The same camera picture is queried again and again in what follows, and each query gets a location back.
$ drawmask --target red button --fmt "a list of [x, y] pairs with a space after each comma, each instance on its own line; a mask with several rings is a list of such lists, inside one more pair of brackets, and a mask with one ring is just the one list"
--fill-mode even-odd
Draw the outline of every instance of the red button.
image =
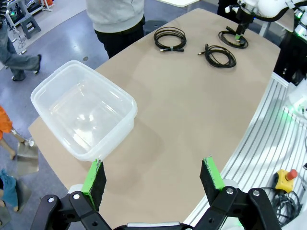
[[297, 171], [295, 169], [292, 169], [290, 172], [287, 173], [286, 179], [290, 181], [293, 180], [294, 178], [297, 178]]

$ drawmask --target black pants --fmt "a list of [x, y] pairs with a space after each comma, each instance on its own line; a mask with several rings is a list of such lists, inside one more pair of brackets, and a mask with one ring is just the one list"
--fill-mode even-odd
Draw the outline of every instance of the black pants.
[[225, 8], [229, 5], [238, 5], [237, 0], [220, 0], [219, 7], [217, 8], [217, 14], [227, 18], [233, 22], [240, 23], [241, 21], [236, 18], [236, 12], [231, 11], [230, 13], [225, 12]]
[[145, 18], [134, 27], [122, 32], [102, 33], [95, 30], [95, 33], [97, 34], [98, 40], [104, 44], [109, 58], [111, 58], [144, 36], [144, 24]]

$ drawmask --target yellow emergency stop housing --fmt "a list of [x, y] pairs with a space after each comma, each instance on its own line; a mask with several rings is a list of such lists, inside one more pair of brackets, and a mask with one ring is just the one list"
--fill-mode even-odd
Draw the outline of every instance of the yellow emergency stop housing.
[[284, 169], [280, 169], [277, 173], [275, 173], [273, 187], [284, 190], [287, 193], [291, 192], [293, 190], [294, 179], [288, 181], [286, 179], [287, 174], [288, 171]]

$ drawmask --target striped shirt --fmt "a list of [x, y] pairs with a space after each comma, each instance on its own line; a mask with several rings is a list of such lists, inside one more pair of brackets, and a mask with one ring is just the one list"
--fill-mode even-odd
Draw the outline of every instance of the striped shirt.
[[7, 7], [8, 7], [8, 0], [0, 0], [0, 22], [2, 22], [5, 19]]

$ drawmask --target shiny floor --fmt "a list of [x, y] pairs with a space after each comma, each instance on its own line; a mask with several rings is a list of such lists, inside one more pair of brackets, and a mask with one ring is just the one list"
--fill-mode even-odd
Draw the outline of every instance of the shiny floor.
[[[154, 0], [146, 0], [145, 2], [146, 20], [168, 22], [186, 13], [185, 8], [173, 7]], [[211, 12], [217, 10], [216, 5], [206, 2], [195, 3], [192, 8], [204, 8]], [[258, 33], [260, 26], [253, 24], [250, 29]], [[280, 37], [273, 33], [268, 33], [267, 38], [277, 45], [280, 43]], [[9, 69], [0, 71], [0, 104], [14, 122], [15, 129], [25, 137], [30, 136], [27, 128], [38, 117], [30, 101], [30, 94], [41, 81], [70, 60], [81, 61], [93, 69], [108, 60], [106, 51], [97, 40], [92, 23], [85, 11], [52, 29], [30, 45], [27, 50], [27, 54], [43, 55], [42, 69], [37, 76], [28, 72], [24, 81], [13, 82]], [[5, 139], [12, 147], [17, 148], [17, 142], [13, 137], [5, 135]], [[16, 161], [11, 161], [8, 153], [0, 148], [0, 169], [2, 168], [11, 173], [17, 172]], [[14, 213], [9, 208], [12, 219], [2, 228], [5, 230], [30, 229], [36, 209], [43, 196], [56, 194], [63, 197], [67, 193], [67, 189], [41, 154], [39, 156], [39, 172], [23, 176], [20, 179], [32, 190], [32, 195], [22, 213]], [[83, 228], [79, 224], [72, 225], [70, 229]]]

